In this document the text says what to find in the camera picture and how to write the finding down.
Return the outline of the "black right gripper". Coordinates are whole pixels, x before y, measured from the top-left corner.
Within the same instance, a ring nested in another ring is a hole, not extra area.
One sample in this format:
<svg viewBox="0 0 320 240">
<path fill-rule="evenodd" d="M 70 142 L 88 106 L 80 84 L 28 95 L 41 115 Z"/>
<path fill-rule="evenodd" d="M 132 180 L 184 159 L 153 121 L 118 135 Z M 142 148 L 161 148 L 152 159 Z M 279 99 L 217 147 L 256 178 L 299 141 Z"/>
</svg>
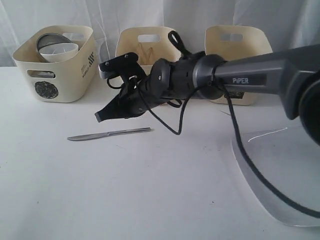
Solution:
<svg viewBox="0 0 320 240">
<path fill-rule="evenodd" d="M 120 92 L 94 116 L 101 123 L 106 120 L 137 118 L 159 105 L 170 101 L 168 73 L 124 74 Z"/>
</svg>

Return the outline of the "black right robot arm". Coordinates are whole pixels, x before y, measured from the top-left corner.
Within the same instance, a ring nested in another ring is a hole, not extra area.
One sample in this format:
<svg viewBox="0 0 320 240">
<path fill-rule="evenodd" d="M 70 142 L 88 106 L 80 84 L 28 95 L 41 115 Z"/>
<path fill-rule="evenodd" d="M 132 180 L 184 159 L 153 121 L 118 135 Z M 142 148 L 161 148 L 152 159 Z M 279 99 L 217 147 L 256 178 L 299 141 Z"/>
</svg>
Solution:
<svg viewBox="0 0 320 240">
<path fill-rule="evenodd" d="M 201 51 L 178 61 L 158 59 L 145 73 L 135 53 L 99 65 L 102 79 L 122 78 L 119 93 L 97 121 L 137 118 L 172 100 L 216 100 L 232 93 L 277 95 L 288 119 L 299 118 L 320 141 L 320 47 L 309 45 L 237 60 Z"/>
</svg>

